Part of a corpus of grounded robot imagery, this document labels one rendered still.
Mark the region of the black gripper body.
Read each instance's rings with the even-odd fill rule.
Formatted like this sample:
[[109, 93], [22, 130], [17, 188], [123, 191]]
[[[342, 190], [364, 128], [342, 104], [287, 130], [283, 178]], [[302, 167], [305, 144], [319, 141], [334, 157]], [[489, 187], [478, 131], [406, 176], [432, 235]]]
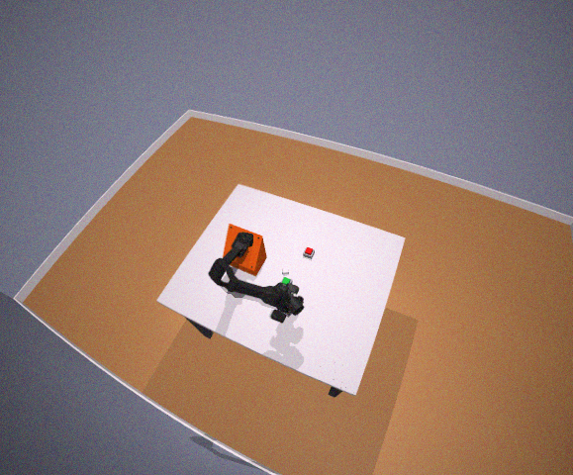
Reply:
[[[293, 293], [295, 295], [298, 295], [298, 292], [300, 290], [298, 286], [293, 285], [291, 283], [288, 283], [286, 286], [290, 289], [291, 294]], [[293, 296], [293, 294], [292, 294], [292, 296]], [[282, 313], [282, 311], [287, 312], [287, 310], [288, 310], [288, 308], [286, 306], [284, 306], [282, 309], [278, 308], [277, 310], [273, 310], [273, 312], [270, 316], [271, 320], [283, 323], [286, 319], [286, 315], [284, 313]]]

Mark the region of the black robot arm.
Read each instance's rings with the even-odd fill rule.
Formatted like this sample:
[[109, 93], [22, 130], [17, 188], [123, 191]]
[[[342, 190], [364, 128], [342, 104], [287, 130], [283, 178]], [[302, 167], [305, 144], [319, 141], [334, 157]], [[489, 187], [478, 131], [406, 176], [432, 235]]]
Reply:
[[[224, 257], [215, 260], [210, 268], [209, 277], [219, 286], [225, 287], [230, 292], [239, 292], [248, 296], [259, 298], [263, 303], [282, 309], [286, 306], [294, 315], [299, 315], [305, 308], [304, 297], [292, 296], [291, 291], [281, 282], [275, 286], [261, 287], [247, 282], [240, 281], [236, 278], [233, 269], [230, 267], [232, 261], [241, 258], [249, 246], [253, 244], [253, 234], [241, 232], [238, 233], [231, 245], [230, 252]], [[229, 283], [222, 280], [223, 275], [227, 272], [230, 278]], [[280, 300], [280, 302], [279, 302]], [[279, 302], [279, 304], [278, 304]]]

